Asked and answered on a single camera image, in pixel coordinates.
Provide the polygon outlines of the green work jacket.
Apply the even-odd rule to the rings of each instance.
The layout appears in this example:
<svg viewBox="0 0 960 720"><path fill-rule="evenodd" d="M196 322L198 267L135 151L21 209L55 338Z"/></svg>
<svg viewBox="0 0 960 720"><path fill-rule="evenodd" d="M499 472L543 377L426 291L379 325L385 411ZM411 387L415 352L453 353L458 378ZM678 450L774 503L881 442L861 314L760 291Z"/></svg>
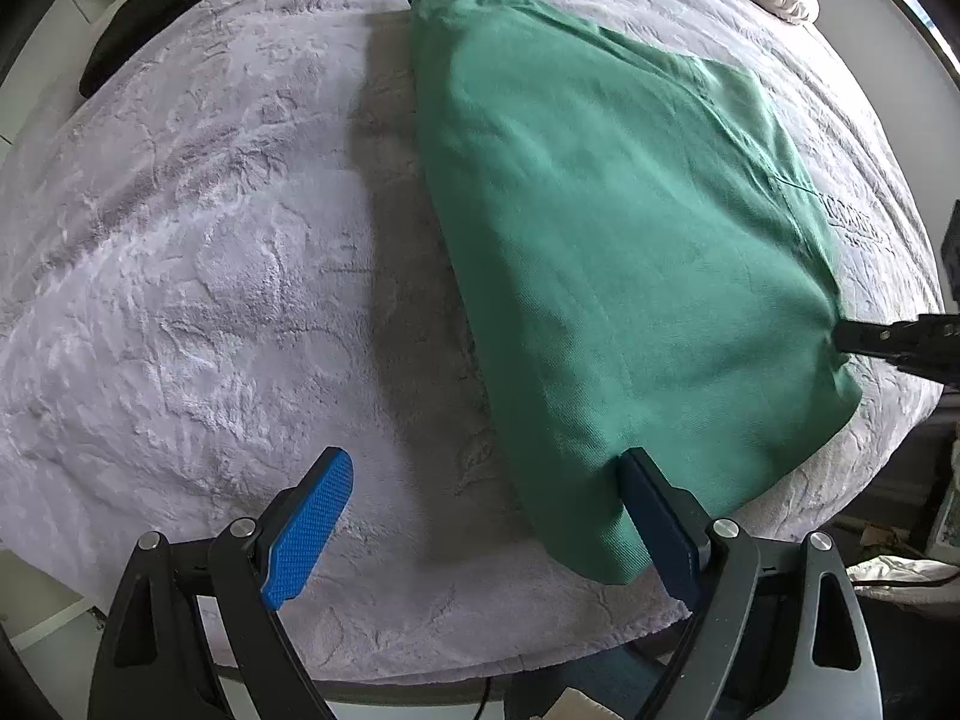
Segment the green work jacket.
<svg viewBox="0 0 960 720"><path fill-rule="evenodd" d="M822 199L748 71L542 0L409 4L420 161L512 486L553 559L630 582L622 452L729 515L854 415Z"/></svg>

